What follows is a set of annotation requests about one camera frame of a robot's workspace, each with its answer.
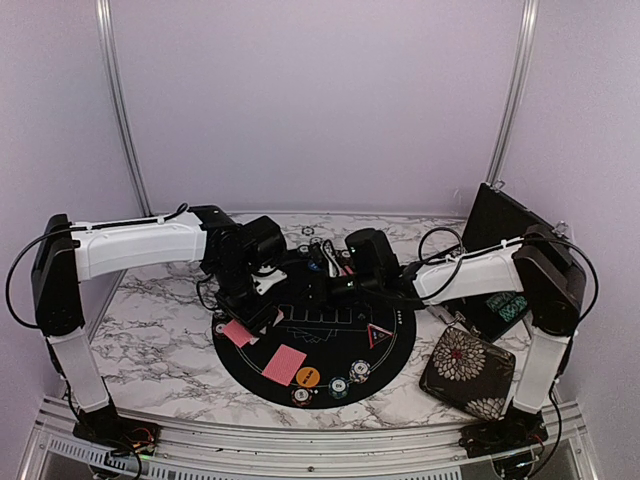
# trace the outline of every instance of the poker mat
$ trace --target poker mat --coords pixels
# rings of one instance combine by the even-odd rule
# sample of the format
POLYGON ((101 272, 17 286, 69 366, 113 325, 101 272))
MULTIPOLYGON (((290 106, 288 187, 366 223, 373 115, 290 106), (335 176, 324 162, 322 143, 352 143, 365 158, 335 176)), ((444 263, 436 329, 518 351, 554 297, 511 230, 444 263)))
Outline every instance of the poker mat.
MULTIPOLYGON (((268 335, 238 348, 222 333, 230 319, 214 316, 213 343, 224 367, 247 390, 287 407, 341 407, 384 388, 411 355, 415 314, 384 300, 371 304, 352 299, 331 309, 314 309, 301 299, 310 276, 320 273, 304 258, 304 246, 288 256, 294 261, 281 267, 287 279, 265 294, 284 315, 268 335), (262 375, 281 345, 306 354, 289 386, 262 375)), ((345 260, 348 255, 344 251, 338 256, 345 260)))

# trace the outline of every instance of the white marble surface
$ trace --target white marble surface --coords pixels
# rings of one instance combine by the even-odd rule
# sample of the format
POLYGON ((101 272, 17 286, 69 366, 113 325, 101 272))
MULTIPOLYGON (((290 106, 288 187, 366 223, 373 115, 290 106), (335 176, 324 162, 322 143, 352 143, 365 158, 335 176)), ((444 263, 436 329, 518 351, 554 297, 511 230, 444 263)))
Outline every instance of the white marble surface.
MULTIPOLYGON (((240 215, 239 223, 258 215, 240 215)), ((446 225, 462 231, 460 220, 347 215, 270 215, 289 248, 309 242, 302 228, 344 248, 350 232, 384 230, 400 262, 417 258, 420 237, 446 225)), ((425 246, 432 253, 453 245, 446 233, 425 246)), ((221 365, 211 341, 211 314, 199 303, 197 264, 156 265, 131 270, 113 299, 92 347, 116 405, 165 415, 234 425, 312 429, 366 429, 464 422, 466 414, 431 398, 418 379, 445 325, 426 311, 417 312, 414 351, 402 372, 384 389, 355 404, 327 410, 303 410, 269 403, 240 386, 221 365)), ((498 345, 516 354, 519 378, 528 346, 522 324, 498 345)))

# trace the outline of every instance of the fabric case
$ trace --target fabric case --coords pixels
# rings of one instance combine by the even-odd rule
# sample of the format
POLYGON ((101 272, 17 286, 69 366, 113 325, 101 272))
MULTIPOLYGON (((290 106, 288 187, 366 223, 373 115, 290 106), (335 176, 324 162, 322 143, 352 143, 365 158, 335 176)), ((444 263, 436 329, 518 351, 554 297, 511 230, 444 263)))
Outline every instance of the fabric case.
POLYGON ((420 388, 474 417, 499 420, 515 367, 512 353, 449 327, 427 362, 420 388))

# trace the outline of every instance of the purple backdrop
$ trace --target purple backdrop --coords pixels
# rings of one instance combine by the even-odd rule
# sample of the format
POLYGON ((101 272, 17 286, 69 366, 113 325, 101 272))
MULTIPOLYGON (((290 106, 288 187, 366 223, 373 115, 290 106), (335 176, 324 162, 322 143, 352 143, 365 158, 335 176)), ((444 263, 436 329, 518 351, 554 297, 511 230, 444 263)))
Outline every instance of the purple backdrop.
POLYGON ((606 478, 640 467, 640 3, 541 2, 507 191, 566 220, 602 297, 560 383, 577 396, 606 478))
POLYGON ((112 3, 156 210, 468 213, 522 2, 112 3))
MULTIPOLYGON (((0 15, 0 272, 48 217, 75 220, 137 215, 110 105, 95 2, 2 3, 0 15)), ((33 321, 28 271, 13 285, 16 309, 33 321)), ((95 317, 109 278, 87 284, 95 317)), ((18 326, 0 301, 0 478, 12 479, 42 397, 57 375, 38 332, 18 326)))

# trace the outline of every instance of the pink card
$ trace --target pink card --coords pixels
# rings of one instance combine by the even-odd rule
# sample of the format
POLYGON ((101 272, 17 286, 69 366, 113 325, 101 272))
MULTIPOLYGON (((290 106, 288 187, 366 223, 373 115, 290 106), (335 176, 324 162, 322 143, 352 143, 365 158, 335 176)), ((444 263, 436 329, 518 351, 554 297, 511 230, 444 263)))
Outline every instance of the pink card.
POLYGON ((307 358, 306 353, 299 352, 286 345, 280 345, 276 354, 269 360, 269 364, 263 370, 262 375, 288 387, 305 358, 307 358))
POLYGON ((222 333, 224 333, 238 348, 244 347, 254 338, 253 335, 251 335, 249 331, 237 320, 231 320, 227 323, 224 330, 222 330, 222 333))

